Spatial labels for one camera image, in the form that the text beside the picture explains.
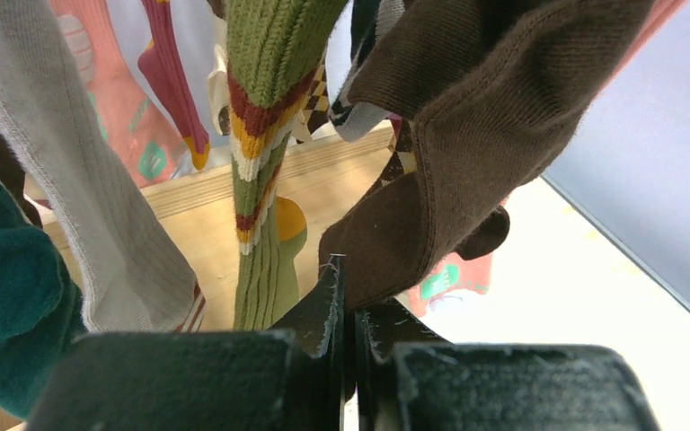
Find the green striped sock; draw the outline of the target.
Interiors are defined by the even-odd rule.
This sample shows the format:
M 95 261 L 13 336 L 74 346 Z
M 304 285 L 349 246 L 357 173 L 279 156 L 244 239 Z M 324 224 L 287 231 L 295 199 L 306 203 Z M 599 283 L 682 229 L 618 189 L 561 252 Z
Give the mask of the green striped sock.
M 277 194 L 296 116 L 323 58 L 342 1 L 227 1 L 233 198 L 239 267 L 235 330 L 270 327 L 299 300 L 295 257 L 305 216 Z

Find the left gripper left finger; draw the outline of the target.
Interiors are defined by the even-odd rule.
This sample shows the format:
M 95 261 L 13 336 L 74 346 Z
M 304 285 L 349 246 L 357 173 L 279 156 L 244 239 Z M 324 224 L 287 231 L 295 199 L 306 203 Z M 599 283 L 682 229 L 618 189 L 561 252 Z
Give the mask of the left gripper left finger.
M 77 340 L 30 430 L 340 430 L 344 272 L 267 330 L 106 332 Z

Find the wooden hanger rack frame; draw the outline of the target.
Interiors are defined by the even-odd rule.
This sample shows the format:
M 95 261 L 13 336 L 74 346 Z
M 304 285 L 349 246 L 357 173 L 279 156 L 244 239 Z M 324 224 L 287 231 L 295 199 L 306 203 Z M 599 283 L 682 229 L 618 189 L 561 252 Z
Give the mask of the wooden hanger rack frame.
M 317 243 L 376 178 L 389 155 L 393 129 L 385 120 L 347 143 L 334 133 L 287 150 L 278 179 L 281 196 L 304 212 L 307 241 L 296 256 L 300 291 L 317 277 Z M 238 251 L 234 232 L 231 170 L 222 166 L 143 190 L 148 203 L 187 258 L 207 299 L 203 330 L 226 330 L 234 316 Z

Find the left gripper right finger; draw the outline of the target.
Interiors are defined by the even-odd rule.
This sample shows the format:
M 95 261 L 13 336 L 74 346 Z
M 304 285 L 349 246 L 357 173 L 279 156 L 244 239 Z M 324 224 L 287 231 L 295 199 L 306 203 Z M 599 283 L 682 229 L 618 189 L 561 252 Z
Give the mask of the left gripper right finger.
M 591 345 L 454 344 L 392 300 L 355 315 L 363 430 L 656 430 L 628 364 Z

